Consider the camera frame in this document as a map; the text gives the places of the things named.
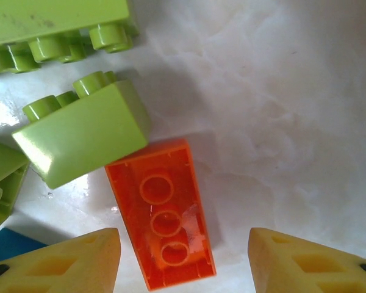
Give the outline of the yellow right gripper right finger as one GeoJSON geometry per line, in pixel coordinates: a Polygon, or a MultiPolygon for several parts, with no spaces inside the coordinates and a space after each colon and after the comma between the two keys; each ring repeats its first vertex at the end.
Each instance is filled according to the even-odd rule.
{"type": "Polygon", "coordinates": [[[256,292],[366,292],[366,259],[266,228],[251,228],[256,292]]]}

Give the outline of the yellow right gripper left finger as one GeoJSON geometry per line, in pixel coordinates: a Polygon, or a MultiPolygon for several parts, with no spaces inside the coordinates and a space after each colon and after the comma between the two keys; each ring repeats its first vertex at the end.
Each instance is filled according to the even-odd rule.
{"type": "Polygon", "coordinates": [[[113,292],[116,228],[104,228],[0,262],[0,292],[113,292]]]}

